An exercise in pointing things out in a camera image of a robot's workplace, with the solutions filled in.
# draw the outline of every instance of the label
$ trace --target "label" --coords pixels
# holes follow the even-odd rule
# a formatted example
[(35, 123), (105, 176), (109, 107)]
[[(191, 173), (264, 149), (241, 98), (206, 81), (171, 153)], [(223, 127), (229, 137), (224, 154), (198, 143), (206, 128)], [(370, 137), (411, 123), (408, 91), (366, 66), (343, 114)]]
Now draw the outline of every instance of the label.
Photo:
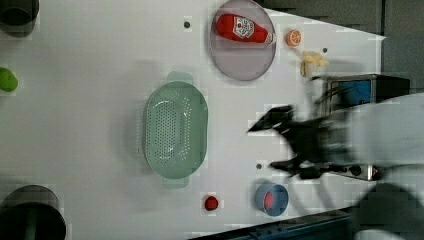
[(249, 38), (255, 32), (255, 24), (247, 18), (234, 17), (233, 32), (242, 39)]
[(274, 35), (272, 33), (268, 33), (265, 39), (265, 43), (271, 44), (274, 42)]

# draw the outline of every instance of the black device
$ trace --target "black device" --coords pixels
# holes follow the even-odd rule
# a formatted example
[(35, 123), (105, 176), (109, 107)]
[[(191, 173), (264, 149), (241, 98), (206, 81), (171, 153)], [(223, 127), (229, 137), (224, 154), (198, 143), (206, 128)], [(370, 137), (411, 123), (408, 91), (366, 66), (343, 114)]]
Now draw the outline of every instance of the black device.
[(379, 74), (328, 77), (327, 95), (322, 104), (325, 115), (365, 103), (408, 95), (410, 80)]

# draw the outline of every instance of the black hole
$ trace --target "black hole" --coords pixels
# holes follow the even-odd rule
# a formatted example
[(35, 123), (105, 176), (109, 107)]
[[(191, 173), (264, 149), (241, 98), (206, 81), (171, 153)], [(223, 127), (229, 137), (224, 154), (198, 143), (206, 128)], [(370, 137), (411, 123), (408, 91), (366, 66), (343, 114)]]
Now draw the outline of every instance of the black hole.
[(185, 28), (190, 28), (191, 24), (187, 21), (184, 22), (184, 27)]

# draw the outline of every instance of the blue bowl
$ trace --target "blue bowl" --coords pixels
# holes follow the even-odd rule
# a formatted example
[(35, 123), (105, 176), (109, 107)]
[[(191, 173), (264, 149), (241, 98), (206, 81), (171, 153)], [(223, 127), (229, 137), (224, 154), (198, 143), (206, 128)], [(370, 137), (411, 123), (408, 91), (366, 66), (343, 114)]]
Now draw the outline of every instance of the blue bowl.
[[(272, 194), (274, 200), (272, 206), (266, 209), (265, 196), (268, 192)], [(256, 190), (255, 201), (259, 210), (269, 216), (276, 217), (280, 216), (286, 210), (289, 203), (289, 194), (287, 189), (282, 185), (266, 182)]]

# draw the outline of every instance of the green ball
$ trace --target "green ball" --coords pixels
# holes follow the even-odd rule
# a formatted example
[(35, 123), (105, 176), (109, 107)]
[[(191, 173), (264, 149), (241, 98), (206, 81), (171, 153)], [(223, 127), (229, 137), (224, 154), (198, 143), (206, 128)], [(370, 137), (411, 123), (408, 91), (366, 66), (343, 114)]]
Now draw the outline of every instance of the green ball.
[(0, 89), (5, 92), (13, 92), (17, 87), (18, 80), (15, 75), (7, 68), (0, 68)]

